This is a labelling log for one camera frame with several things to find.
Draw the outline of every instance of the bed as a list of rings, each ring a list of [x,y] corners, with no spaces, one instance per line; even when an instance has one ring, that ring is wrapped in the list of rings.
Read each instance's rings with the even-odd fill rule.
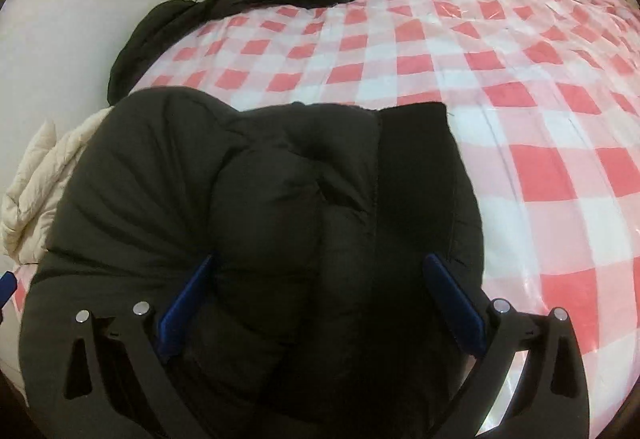
[[[444,102],[481,209],[484,290],[519,311],[569,311],[596,437],[640,374],[639,30],[621,0],[277,6],[201,26],[134,91],[189,86],[241,110]],[[17,275],[21,311],[31,272]]]

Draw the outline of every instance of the black fabric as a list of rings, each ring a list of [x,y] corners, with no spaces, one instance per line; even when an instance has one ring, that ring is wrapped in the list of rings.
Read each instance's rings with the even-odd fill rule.
[[[209,20],[242,13],[252,8],[290,4],[300,8],[329,7],[352,0],[169,0],[152,9],[134,30],[119,53],[107,90],[115,105],[138,83],[151,65],[173,44]]]
[[[136,92],[79,161],[20,337],[31,408],[56,421],[75,314],[162,314],[221,259],[166,367],[212,437],[422,437],[463,356],[422,284],[437,251],[480,283],[478,206],[441,104],[237,112]],[[57,423],[73,426],[73,423]]]

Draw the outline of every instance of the red and white checkered cloth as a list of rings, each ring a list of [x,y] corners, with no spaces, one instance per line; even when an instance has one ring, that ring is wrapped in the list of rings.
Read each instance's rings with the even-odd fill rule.
[[[482,213],[484,290],[569,311],[595,437],[640,374],[639,32],[620,0],[275,7],[209,22],[136,88],[187,85],[237,109],[445,102]]]

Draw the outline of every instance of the folded black jacket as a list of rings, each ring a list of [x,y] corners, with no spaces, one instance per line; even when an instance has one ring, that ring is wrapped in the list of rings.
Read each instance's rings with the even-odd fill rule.
[[[135,87],[153,63],[173,44],[210,20],[254,8],[290,4],[300,8],[327,8],[352,0],[168,0],[152,9],[138,24],[119,53],[107,89],[115,105]]]
[[[56,409],[74,397],[76,313],[141,300],[161,313],[212,252],[206,302],[166,366],[212,437],[424,437],[464,358],[422,257],[482,276],[478,206],[438,103],[238,112],[184,88],[136,92],[84,151],[48,249],[20,362],[31,409],[60,438],[77,431]]]

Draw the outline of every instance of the checkered bedsheet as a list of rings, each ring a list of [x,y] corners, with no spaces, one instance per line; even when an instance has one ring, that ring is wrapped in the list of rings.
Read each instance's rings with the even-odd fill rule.
[[[640,374],[639,32],[620,0],[274,7],[209,22],[136,88],[187,85],[237,109],[446,103],[482,213],[484,290],[569,311],[595,437]]]

